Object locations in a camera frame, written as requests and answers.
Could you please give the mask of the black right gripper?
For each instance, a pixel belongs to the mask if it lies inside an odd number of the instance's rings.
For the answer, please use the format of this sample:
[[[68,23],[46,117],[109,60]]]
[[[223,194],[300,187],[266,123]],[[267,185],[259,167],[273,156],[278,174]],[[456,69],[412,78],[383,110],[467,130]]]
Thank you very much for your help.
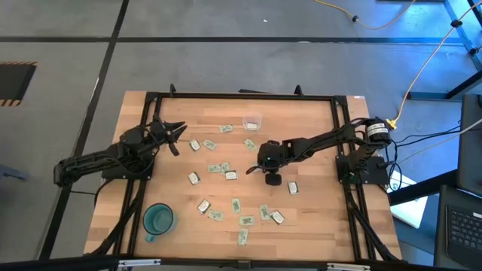
[[[263,143],[258,151],[257,166],[250,167],[246,174],[263,170],[278,170],[282,165],[282,146],[279,142],[269,140]]]

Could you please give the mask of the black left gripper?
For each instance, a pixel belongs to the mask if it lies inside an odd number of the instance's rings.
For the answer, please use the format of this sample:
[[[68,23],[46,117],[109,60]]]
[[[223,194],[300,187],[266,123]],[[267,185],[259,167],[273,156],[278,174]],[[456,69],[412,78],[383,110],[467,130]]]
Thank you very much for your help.
[[[175,143],[182,133],[188,128],[184,121],[169,123],[162,121],[159,114],[154,114],[151,122],[151,132],[156,140],[163,140],[169,146],[171,153],[176,157],[179,155]]]

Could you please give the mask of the clear plastic bin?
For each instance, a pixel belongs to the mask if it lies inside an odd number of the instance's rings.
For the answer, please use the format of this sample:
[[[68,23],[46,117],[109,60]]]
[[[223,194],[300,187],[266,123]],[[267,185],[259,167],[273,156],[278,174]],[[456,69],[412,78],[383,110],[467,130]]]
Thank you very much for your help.
[[[246,131],[249,131],[249,130],[246,129],[246,122],[257,123],[258,124],[258,130],[259,130],[261,128],[262,119],[259,115],[251,115],[251,116],[244,117],[243,118],[243,128]]]

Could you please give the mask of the teal mug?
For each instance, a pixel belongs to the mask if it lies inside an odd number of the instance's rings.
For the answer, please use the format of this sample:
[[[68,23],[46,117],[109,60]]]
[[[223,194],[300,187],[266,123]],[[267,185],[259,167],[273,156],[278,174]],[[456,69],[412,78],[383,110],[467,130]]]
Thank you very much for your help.
[[[146,232],[145,241],[153,243],[158,236],[172,232],[177,224],[174,211],[164,203],[149,206],[142,219],[142,226]]]

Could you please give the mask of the white cardboard box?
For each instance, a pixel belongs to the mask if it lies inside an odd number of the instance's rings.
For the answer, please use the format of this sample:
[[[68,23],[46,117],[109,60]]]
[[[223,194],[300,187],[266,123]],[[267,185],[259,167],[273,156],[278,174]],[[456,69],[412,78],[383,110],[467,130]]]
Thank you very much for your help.
[[[416,184],[412,179],[402,175],[398,171],[394,171],[390,175],[390,183],[386,188],[387,193],[400,190],[402,188]],[[411,200],[409,202],[400,203],[391,206],[391,213],[398,220],[405,222],[415,229],[419,229],[421,221],[423,219],[423,213],[425,211],[428,197],[424,196],[418,199]]]

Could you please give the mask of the black hazard-striped floor hatch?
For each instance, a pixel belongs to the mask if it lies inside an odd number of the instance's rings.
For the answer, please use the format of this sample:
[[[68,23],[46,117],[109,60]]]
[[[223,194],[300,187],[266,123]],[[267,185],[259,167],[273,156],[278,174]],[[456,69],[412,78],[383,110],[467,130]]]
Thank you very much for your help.
[[[37,62],[0,62],[0,107],[20,105],[37,68]]]

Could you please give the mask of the black laptop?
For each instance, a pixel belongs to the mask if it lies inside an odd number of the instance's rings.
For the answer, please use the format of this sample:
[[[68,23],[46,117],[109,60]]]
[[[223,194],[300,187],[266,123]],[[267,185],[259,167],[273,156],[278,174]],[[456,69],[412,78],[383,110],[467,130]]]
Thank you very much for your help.
[[[440,190],[434,265],[482,271],[482,198],[444,185]]]

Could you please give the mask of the dark grey monitor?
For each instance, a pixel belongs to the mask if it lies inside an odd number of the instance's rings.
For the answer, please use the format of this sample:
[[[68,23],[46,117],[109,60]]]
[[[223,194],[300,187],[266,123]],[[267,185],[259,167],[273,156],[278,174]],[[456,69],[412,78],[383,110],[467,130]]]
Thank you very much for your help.
[[[482,95],[467,94],[462,100],[462,130],[459,136],[458,187],[482,196]]]

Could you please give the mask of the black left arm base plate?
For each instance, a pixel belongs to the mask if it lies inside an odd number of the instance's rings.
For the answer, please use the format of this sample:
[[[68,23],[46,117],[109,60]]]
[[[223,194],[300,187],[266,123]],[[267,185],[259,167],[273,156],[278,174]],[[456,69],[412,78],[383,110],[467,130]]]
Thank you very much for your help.
[[[99,169],[102,172],[102,178],[104,179],[146,180],[152,176],[154,166],[151,165],[147,169],[143,169],[138,173],[128,172],[125,168],[116,165],[100,166]]]

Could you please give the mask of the black aluminium table frame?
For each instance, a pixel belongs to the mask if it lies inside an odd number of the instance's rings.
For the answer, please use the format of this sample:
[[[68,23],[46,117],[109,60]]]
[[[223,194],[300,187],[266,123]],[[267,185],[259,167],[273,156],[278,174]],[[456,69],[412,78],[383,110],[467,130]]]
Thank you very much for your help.
[[[143,114],[147,114],[147,107],[153,102],[155,112],[158,113],[163,98],[180,99],[241,99],[245,101],[255,100],[288,100],[288,101],[321,101],[331,104],[331,113],[334,124],[338,125],[339,119],[334,103],[342,99],[342,96],[305,96],[300,87],[296,87],[292,95],[275,95],[272,93],[256,93],[243,90],[241,93],[179,93],[174,86],[168,93],[147,92],[143,107]],[[371,267],[371,271],[467,271],[463,269],[450,269],[436,266],[423,266],[411,264],[403,260],[367,260],[356,258],[353,262],[329,261],[292,261],[292,260],[219,260],[219,259],[190,259],[190,258],[153,258],[135,257],[133,254],[134,244],[129,244],[126,254],[107,254],[101,251],[98,254],[87,254],[80,257],[67,257],[51,259],[41,251],[38,260],[0,263],[0,271],[101,271],[104,269],[119,268],[120,260],[135,259],[161,259],[160,266],[217,266],[220,268],[231,267],[234,269],[249,270],[253,268],[300,268],[300,269],[323,269],[326,271],[327,263],[351,263]]]

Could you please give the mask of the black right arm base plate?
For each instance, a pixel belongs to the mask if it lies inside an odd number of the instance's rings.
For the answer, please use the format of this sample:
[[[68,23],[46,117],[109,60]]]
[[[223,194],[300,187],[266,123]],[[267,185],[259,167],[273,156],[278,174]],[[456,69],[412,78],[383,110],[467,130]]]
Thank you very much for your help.
[[[382,157],[370,157],[358,167],[349,167],[348,156],[335,159],[338,180],[342,184],[389,184],[387,163]]]

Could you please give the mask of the silver metal bracket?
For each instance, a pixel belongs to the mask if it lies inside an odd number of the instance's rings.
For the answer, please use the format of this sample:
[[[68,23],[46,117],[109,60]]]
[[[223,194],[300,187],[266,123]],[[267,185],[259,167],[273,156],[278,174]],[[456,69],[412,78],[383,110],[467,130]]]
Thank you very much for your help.
[[[326,271],[371,271],[371,267],[351,263],[327,263]]]
[[[135,259],[135,260],[120,260],[119,268],[133,268],[137,266],[159,266],[162,264],[161,259]]]

